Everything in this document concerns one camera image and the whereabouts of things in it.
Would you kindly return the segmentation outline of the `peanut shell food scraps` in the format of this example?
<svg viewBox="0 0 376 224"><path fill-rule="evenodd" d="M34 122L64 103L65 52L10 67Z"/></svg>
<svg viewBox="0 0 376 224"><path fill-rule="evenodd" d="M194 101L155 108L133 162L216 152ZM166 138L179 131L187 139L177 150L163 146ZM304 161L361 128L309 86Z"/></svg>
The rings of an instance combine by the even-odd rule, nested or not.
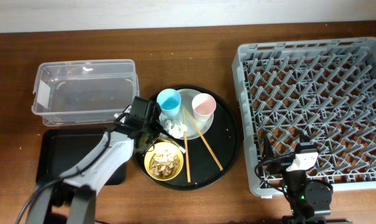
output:
<svg viewBox="0 0 376 224"><path fill-rule="evenodd" d="M177 154L173 152L154 153L149 161L149 172L155 177L169 178L180 166Z"/></svg>

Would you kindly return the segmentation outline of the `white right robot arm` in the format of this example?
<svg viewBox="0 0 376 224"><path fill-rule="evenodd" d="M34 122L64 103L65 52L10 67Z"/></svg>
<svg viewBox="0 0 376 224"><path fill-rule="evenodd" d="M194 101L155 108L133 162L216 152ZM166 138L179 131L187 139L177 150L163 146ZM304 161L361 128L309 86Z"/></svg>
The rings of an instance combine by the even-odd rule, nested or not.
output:
<svg viewBox="0 0 376 224"><path fill-rule="evenodd" d="M263 156L255 167L256 176L266 185L283 193L289 202L291 215L283 223L325 223L331 214L333 186L322 180L309 180L306 171L314 167L319 149L304 134L299 135L293 152L276 157L267 137L263 138ZM278 188L265 181L258 173L265 168L269 174L281 175L283 186Z"/></svg>

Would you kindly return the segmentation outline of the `yellow bowl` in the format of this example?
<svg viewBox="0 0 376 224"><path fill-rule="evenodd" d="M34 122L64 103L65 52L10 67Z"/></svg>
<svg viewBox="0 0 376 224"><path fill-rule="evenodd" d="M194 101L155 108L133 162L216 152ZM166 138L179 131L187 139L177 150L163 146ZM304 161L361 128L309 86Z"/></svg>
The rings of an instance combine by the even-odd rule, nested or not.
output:
<svg viewBox="0 0 376 224"><path fill-rule="evenodd" d="M154 175L152 175L149 172L149 161L151 160L154 153L165 152L165 151L173 152L173 153L177 154L177 156L180 160L180 166L175 171L175 173L172 176L170 176L169 178L155 177ZM184 165L183 153L181 152L181 150L176 145L174 145L173 143L170 143L170 142L158 142L158 143L156 143L154 146L152 146L149 149L149 151L145 154L145 157L144 157L144 168L145 168L146 172L149 174L150 177L152 177L156 180L159 180L159 181L167 181L167 180L171 180L171 179L175 178L180 173L180 171L182 170L183 165Z"/></svg>

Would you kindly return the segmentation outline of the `pink plastic cup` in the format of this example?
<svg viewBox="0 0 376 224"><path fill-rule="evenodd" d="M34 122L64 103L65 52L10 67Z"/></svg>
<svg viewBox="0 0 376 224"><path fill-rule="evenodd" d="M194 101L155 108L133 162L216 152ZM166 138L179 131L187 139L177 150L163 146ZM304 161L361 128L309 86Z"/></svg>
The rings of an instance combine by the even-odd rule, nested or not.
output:
<svg viewBox="0 0 376 224"><path fill-rule="evenodd" d="M194 117L198 121L207 121L214 113L217 103L213 96L207 93L200 93L192 100Z"/></svg>

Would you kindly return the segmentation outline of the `white tissue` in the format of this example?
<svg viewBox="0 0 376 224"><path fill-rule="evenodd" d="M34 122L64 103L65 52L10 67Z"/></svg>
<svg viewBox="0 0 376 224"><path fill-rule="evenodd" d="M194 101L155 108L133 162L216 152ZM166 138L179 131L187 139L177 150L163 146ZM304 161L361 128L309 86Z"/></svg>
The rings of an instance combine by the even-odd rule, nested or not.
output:
<svg viewBox="0 0 376 224"><path fill-rule="evenodd" d="M187 126L182 121L178 120L166 120L164 129L176 139L183 138L184 133L187 132Z"/></svg>

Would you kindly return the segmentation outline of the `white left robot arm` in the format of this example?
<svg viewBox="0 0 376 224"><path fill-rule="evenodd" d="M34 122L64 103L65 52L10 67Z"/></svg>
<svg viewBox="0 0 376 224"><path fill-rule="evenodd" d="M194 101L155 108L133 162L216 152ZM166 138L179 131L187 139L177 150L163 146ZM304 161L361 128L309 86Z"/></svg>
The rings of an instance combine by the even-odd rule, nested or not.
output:
<svg viewBox="0 0 376 224"><path fill-rule="evenodd" d="M113 173L133 156L144 152L162 132L158 121L159 106L147 108L143 115L130 110L115 120L115 129L107 130L100 142L78 164L61 173L57 179L38 185L16 218L20 223L29 212L26 223L45 223L56 187L75 189L67 223L95 223L96 196Z"/></svg>

